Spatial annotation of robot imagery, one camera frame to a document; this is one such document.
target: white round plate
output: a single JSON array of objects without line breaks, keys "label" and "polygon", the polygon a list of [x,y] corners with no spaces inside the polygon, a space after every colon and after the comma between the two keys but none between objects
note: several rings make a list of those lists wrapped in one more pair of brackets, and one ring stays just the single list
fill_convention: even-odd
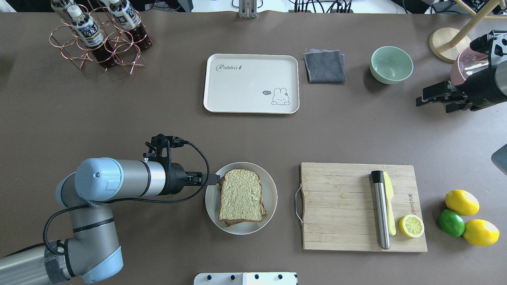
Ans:
[{"label": "white round plate", "polygon": [[220,185],[212,185],[206,188],[206,210],[208,211],[208,215],[211,220],[215,223],[217,227],[222,229],[225,232],[237,235],[245,235],[257,232],[262,229],[273,217],[273,214],[276,210],[276,202],[278,200],[278,195],[276,193],[276,186],[273,178],[262,169],[260,166],[255,165],[249,162],[234,162],[229,165],[222,167],[216,173],[223,177],[224,174],[232,169],[247,169],[254,171],[261,178],[262,185],[262,202],[264,203],[264,208],[266,208],[267,214],[263,217],[262,222],[260,223],[250,223],[243,222],[236,225],[232,225],[227,227],[225,222],[219,221],[219,213],[220,213]]}]

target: knife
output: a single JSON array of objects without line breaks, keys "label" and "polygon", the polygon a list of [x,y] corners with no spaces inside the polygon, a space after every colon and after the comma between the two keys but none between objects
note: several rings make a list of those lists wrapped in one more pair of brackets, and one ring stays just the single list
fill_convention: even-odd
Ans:
[{"label": "knife", "polygon": [[389,234],[396,235],[396,224],[394,223],[394,215],[392,214],[392,203],[391,200],[394,197],[394,190],[392,189],[391,178],[386,171],[384,171],[384,186],[385,186],[385,198],[387,201],[387,222],[389,227]]},{"label": "knife", "polygon": [[372,171],[373,188],[377,201],[377,218],[380,236],[380,247],[388,250],[391,247],[389,240],[389,229],[387,222],[387,203],[385,198],[384,172],[381,170]]}]

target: cutting board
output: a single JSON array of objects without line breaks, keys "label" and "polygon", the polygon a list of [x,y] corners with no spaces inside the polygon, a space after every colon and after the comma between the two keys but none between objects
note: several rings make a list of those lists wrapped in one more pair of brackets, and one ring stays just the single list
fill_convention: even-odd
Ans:
[{"label": "cutting board", "polygon": [[[396,235],[391,247],[379,245],[371,171],[387,171],[394,198]],[[422,218],[411,165],[301,163],[303,193],[303,248],[306,250],[364,252],[427,252],[426,237],[409,238],[400,232],[400,218]]]}]

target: dark liquid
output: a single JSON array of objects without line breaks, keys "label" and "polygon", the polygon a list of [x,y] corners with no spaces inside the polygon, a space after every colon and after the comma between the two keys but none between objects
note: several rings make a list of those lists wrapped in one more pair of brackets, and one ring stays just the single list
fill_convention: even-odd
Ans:
[{"label": "dark liquid", "polygon": [[133,39],[130,38],[130,35],[127,34],[129,40],[134,41],[135,45],[139,47],[141,50],[145,50],[149,48],[153,43],[150,37],[146,34],[146,29],[142,24],[137,25],[137,27],[128,31],[132,34]]},{"label": "dark liquid", "polygon": [[105,42],[99,48],[92,50],[93,56],[98,61],[98,64],[104,68],[113,67],[115,65],[115,59],[113,58],[113,54],[110,52],[113,48],[109,44],[109,42]]}]

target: bread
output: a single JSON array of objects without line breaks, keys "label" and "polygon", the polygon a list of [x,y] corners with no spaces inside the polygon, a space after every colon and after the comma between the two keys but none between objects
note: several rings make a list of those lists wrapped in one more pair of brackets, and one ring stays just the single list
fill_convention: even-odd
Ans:
[{"label": "bread", "polygon": [[266,212],[262,204],[259,175],[246,169],[232,169],[220,180],[219,220],[228,226],[240,222],[262,222]]}]

